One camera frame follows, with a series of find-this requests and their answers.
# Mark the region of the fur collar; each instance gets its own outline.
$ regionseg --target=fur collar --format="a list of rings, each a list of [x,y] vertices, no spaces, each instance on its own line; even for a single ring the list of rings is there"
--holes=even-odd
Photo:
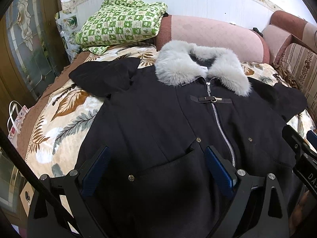
[[[215,58],[208,69],[199,62]],[[239,96],[248,96],[251,85],[239,59],[232,50],[222,47],[201,47],[185,41],[172,40],[165,44],[155,62],[158,80],[177,86],[193,82],[197,77],[217,77],[228,89]]]

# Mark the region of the black jacket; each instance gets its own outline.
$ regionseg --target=black jacket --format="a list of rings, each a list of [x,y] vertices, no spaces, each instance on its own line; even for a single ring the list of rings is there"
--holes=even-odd
[[[250,175],[274,173],[293,210],[303,185],[282,128],[305,109],[304,95],[247,78],[231,51],[212,49],[174,42],[156,66],[137,69],[140,59],[124,58],[86,62],[69,74],[106,98],[76,168],[100,146],[110,148],[96,195],[112,236],[205,238],[227,203],[205,165],[210,145]],[[232,103],[198,101],[209,94]]]

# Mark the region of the white bag handle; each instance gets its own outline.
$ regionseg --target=white bag handle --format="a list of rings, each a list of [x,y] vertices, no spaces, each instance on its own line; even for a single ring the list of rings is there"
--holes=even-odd
[[[12,105],[13,102],[16,102],[17,104],[14,103],[12,109],[10,110],[11,105]],[[16,114],[19,115],[18,105],[19,105],[19,106],[21,107],[21,109],[22,109],[22,106],[20,105],[20,103],[17,102],[17,101],[15,101],[15,100],[11,101],[10,104],[9,104],[9,119],[8,119],[8,122],[7,122],[7,128],[8,128],[8,132],[9,132],[9,133],[10,133],[10,130],[9,130],[9,122],[10,122],[10,120],[11,120],[12,125],[13,125],[13,127],[15,128],[15,130],[16,130],[18,133],[20,133],[20,130],[19,130],[18,127],[15,125],[14,120],[13,120],[13,118],[12,118],[12,113],[13,113],[14,109],[15,109],[15,111],[16,111]]]

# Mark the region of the metal screw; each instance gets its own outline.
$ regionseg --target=metal screw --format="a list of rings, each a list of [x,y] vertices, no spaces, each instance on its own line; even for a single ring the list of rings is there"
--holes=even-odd
[[[129,179],[129,181],[134,181],[134,176],[133,175],[129,175],[128,179]]]
[[[70,176],[76,176],[78,174],[78,171],[76,169],[73,169],[69,172]]]
[[[43,175],[40,176],[41,180],[45,180],[46,178],[47,178],[47,174],[43,174]]]
[[[274,175],[274,174],[268,174],[268,177],[269,177],[270,179],[272,179],[272,180],[275,179],[275,175]]]
[[[245,176],[245,171],[244,171],[243,169],[239,169],[239,170],[237,171],[237,173],[238,173],[238,175],[240,175],[240,176]]]

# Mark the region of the green checkered quilt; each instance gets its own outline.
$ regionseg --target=green checkered quilt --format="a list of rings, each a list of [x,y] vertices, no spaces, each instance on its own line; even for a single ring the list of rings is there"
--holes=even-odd
[[[167,5],[141,0],[104,0],[76,34],[83,51],[102,55],[110,45],[138,42],[157,36]]]

